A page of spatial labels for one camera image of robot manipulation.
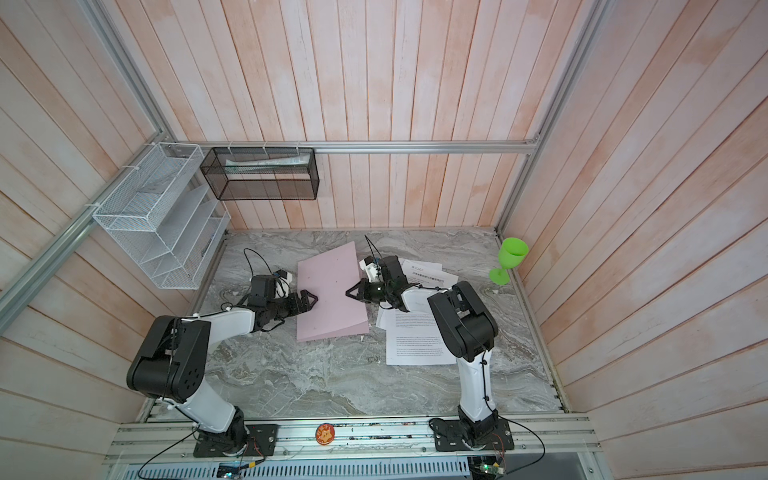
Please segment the pink file folder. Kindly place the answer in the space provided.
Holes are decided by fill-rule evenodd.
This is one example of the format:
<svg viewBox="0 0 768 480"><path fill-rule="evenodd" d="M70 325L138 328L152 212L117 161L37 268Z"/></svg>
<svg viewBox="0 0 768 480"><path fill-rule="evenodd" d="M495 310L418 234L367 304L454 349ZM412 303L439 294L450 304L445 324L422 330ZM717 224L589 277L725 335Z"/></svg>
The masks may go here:
<svg viewBox="0 0 768 480"><path fill-rule="evenodd" d="M297 341L368 334L365 304L346 296L359 280L354 242L299 261L297 286L316 295L318 301L297 317Z"/></svg>

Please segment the printed English paper sheet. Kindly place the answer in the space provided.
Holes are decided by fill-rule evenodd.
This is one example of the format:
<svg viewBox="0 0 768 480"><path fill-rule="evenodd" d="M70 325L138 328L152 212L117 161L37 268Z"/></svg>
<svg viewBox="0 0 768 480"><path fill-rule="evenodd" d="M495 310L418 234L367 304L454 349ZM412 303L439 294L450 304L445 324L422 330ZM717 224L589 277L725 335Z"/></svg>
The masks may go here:
<svg viewBox="0 0 768 480"><path fill-rule="evenodd" d="M419 294L408 312L380 307L376 326L386 331L386 364L390 366L452 365L456 357L442 339L426 298Z"/></svg>

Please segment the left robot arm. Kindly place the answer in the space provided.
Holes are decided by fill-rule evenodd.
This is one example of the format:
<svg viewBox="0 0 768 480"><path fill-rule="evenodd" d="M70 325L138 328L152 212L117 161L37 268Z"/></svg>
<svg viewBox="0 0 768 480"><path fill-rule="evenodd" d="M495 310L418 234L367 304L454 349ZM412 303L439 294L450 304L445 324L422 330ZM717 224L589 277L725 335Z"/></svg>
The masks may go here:
<svg viewBox="0 0 768 480"><path fill-rule="evenodd" d="M267 332L269 324L280 326L317 302L315 294L291 290L279 275L256 275L240 300L219 312L159 316L129 367L127 386L180 411L196 424L200 438L223 455L240 455L249 438L244 414L205 379L208 350L230 338Z"/></svg>

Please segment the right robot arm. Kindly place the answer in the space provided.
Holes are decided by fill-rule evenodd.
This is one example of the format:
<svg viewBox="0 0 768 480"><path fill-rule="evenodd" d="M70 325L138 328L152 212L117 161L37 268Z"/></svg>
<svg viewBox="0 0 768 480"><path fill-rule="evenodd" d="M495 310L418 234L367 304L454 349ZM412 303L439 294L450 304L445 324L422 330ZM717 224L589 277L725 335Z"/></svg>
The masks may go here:
<svg viewBox="0 0 768 480"><path fill-rule="evenodd" d="M404 314L424 314L439 333L438 345L456 358L460 383L458 419L433 419L430 428L445 440L480 448L502 423L492 397L490 360L499 333L493 315L471 284L427 287L408 280L399 258L373 255L360 261L364 277L346 296Z"/></svg>

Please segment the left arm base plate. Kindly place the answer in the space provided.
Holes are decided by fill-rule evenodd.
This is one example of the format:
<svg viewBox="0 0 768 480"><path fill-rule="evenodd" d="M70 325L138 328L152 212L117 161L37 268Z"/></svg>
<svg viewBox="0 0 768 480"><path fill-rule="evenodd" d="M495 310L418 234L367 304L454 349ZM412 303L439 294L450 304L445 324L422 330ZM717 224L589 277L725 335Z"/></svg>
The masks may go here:
<svg viewBox="0 0 768 480"><path fill-rule="evenodd" d="M278 430L278 424L244 424L243 429L226 433L200 431L193 457L269 457L274 454Z"/></svg>

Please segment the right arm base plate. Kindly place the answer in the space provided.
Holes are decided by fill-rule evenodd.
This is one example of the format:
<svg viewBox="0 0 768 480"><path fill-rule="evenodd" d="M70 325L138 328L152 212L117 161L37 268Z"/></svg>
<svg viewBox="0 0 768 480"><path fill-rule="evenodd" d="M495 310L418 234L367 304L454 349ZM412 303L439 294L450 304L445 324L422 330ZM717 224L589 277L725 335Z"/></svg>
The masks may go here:
<svg viewBox="0 0 768 480"><path fill-rule="evenodd" d="M428 426L433 432L438 452L506 452L515 448L508 423L499 418L489 417L486 421L475 423L464 419L432 418L428 421Z"/></svg>

